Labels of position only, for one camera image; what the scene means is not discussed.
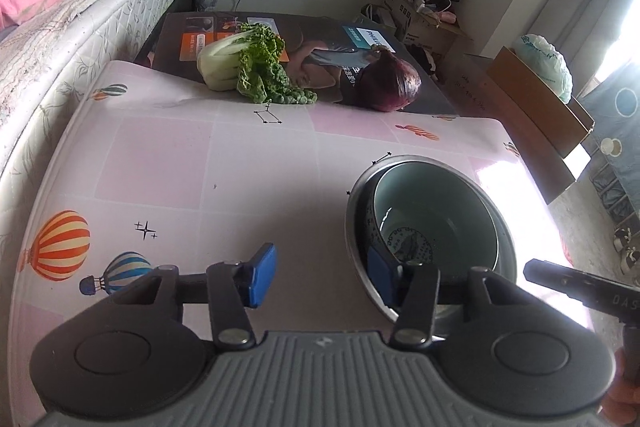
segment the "white plastic bag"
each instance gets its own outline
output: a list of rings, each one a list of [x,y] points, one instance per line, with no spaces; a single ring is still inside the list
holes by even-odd
[[[574,80],[562,54],[540,35],[518,37],[513,49],[518,58],[542,78],[563,103],[569,103]]]

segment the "red onion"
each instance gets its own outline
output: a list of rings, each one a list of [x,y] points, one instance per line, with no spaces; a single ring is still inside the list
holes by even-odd
[[[358,102],[366,107],[391,112],[412,103],[420,91],[420,75],[406,60],[386,48],[380,58],[360,72],[355,83]]]

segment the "star print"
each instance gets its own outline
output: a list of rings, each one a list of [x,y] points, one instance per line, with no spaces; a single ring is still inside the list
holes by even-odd
[[[137,223],[136,223],[136,230],[140,230],[140,232],[142,232],[142,241],[144,241],[144,240],[146,239],[146,234],[147,234],[148,232],[153,232],[153,235],[151,235],[151,237],[153,237],[154,239],[155,239],[156,237],[158,237],[158,236],[156,235],[156,230],[151,230],[151,229],[149,228],[149,222],[148,222],[148,221],[145,223],[145,227],[144,227],[143,229],[141,229],[140,227],[142,227],[142,223],[137,222]]]
[[[277,116],[275,116],[270,110],[271,104],[267,104],[266,108],[263,109],[262,111],[254,111],[255,114],[257,114],[260,118],[262,118],[262,123],[282,123],[280,121],[280,118],[278,118]]]

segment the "blue striped hot air balloon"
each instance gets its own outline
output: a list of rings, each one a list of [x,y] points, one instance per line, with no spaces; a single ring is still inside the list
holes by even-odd
[[[108,96],[121,96],[127,92],[126,84],[111,84],[111,86],[96,89],[91,98],[94,100],[104,100]]]
[[[98,290],[104,290],[111,295],[152,269],[149,261],[138,252],[124,252],[109,263],[102,277],[90,275],[82,279],[80,293],[95,295]]]

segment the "sneaker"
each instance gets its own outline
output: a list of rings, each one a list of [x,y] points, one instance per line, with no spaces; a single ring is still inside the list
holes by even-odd
[[[616,248],[618,253],[621,253],[625,250],[626,245],[629,244],[631,240],[631,229],[617,229],[613,233],[613,246]]]
[[[640,261],[640,252],[636,250],[636,247],[627,248],[620,261],[620,269],[625,275],[629,275],[634,266]]]

